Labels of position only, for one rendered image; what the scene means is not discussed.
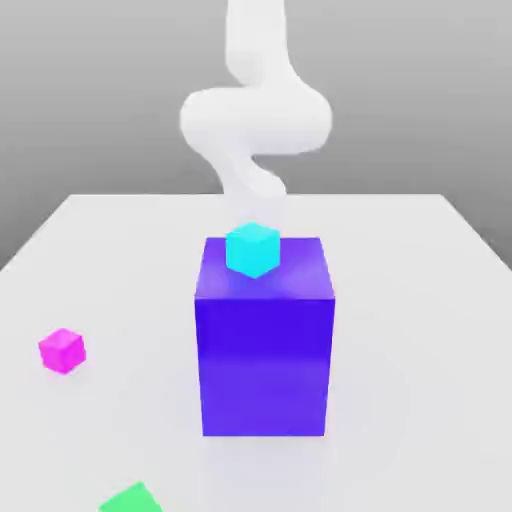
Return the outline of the small cyan cube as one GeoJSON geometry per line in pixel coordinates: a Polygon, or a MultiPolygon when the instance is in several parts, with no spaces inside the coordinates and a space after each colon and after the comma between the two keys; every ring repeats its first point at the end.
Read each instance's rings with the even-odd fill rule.
{"type": "Polygon", "coordinates": [[[238,226],[226,235],[226,266],[259,278],[280,265],[280,232],[257,223],[238,226]]]}

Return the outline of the small magenta cube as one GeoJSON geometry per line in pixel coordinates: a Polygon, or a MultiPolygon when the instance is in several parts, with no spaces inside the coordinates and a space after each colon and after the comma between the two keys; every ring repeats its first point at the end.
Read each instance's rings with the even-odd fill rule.
{"type": "Polygon", "coordinates": [[[83,337],[66,328],[52,332],[38,347],[43,365],[59,374],[68,374],[86,360],[83,337]]]}

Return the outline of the small green cube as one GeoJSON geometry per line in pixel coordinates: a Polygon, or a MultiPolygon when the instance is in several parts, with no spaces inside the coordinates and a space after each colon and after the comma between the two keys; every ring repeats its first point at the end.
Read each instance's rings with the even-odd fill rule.
{"type": "Polygon", "coordinates": [[[163,512],[163,509],[139,481],[101,504],[98,512],[163,512]]]}

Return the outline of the large purple box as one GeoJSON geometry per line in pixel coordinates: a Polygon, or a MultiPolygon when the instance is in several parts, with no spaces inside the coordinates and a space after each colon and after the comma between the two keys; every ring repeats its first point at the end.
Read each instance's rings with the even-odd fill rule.
{"type": "Polygon", "coordinates": [[[284,238],[281,263],[252,279],[206,240],[194,297],[206,436],[321,436],[335,317],[322,243],[284,238]]]}

